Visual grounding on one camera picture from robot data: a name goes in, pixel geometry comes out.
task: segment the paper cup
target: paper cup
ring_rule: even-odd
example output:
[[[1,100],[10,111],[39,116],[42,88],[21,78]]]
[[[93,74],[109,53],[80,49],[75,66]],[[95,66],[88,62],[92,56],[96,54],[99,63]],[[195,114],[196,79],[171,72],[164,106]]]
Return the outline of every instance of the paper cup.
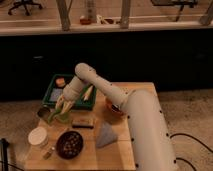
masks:
[[[28,141],[31,145],[42,148],[48,143],[47,130],[43,127],[33,129],[28,135]]]

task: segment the chair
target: chair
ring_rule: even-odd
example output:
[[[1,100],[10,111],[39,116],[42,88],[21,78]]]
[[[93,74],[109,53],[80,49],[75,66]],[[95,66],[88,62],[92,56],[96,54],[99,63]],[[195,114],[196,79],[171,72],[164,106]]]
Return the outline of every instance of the chair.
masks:
[[[151,0],[154,6],[180,6],[175,21],[180,19],[181,12],[184,7],[188,5],[190,8],[194,8],[198,4],[198,0]]]
[[[28,9],[27,9],[27,5],[37,5],[37,6],[39,7],[39,9],[42,9],[42,8],[43,8],[41,4],[35,3],[35,2],[33,2],[33,0],[20,0],[19,2],[14,2],[14,3],[13,3],[13,7],[9,9],[8,14],[9,14],[9,15],[12,15],[12,10],[14,10],[14,9],[16,9],[16,8],[22,6],[22,5],[23,5],[24,8],[25,8],[25,11],[26,11],[25,14],[26,14],[27,16],[30,15],[30,13],[29,13],[29,11],[28,11]]]

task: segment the wooden table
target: wooden table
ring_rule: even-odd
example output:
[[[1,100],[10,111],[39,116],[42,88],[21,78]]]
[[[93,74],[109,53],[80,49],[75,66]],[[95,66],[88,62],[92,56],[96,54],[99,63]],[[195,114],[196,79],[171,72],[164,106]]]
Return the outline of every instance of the wooden table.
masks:
[[[143,88],[157,95],[153,83],[114,83],[126,91]],[[92,111],[72,110],[70,117],[94,117],[94,129],[78,128],[84,139],[81,153],[70,160],[60,158],[56,152],[47,159],[43,159],[46,151],[54,146],[58,137],[66,131],[71,124],[61,124],[57,121],[48,126],[40,120],[38,126],[43,126],[48,131],[49,142],[43,147],[31,146],[25,163],[26,170],[135,170],[131,138],[126,117],[115,117],[105,107],[105,97],[97,90],[96,102]],[[97,149],[95,140],[98,135],[100,123],[107,121],[118,134],[118,141]]]

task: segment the gray floor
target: gray floor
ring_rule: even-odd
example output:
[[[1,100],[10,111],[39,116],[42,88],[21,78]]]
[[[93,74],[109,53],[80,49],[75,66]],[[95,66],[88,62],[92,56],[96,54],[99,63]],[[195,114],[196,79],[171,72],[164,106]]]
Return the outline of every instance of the gray floor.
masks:
[[[158,93],[171,134],[191,134],[213,149],[213,89]],[[23,168],[29,150],[27,135],[38,123],[36,112],[41,101],[0,103],[0,138],[10,142],[9,161]],[[213,155],[187,137],[172,139],[178,157],[194,164],[198,171],[213,170]],[[192,170],[178,161],[182,171]]]
[[[55,0],[35,0],[41,3],[42,10],[28,6],[30,16],[20,7],[8,15],[8,9],[14,0],[5,0],[0,4],[0,31],[23,28],[55,28],[60,27],[60,17]],[[198,21],[207,11],[211,0],[199,0],[194,8],[186,6],[179,21]],[[122,0],[96,0],[97,14],[104,18],[119,20],[121,16]],[[179,6],[154,6],[151,0],[131,0],[130,23],[174,22]],[[85,15],[85,0],[74,0],[69,14],[71,23],[79,25],[79,19]]]

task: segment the dark wall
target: dark wall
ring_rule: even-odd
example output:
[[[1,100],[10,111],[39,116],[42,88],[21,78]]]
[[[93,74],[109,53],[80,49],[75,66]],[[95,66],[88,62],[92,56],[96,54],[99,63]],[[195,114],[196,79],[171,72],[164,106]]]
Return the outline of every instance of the dark wall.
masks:
[[[79,62],[158,91],[213,87],[212,40],[211,29],[0,37],[0,99],[42,98],[53,74]]]

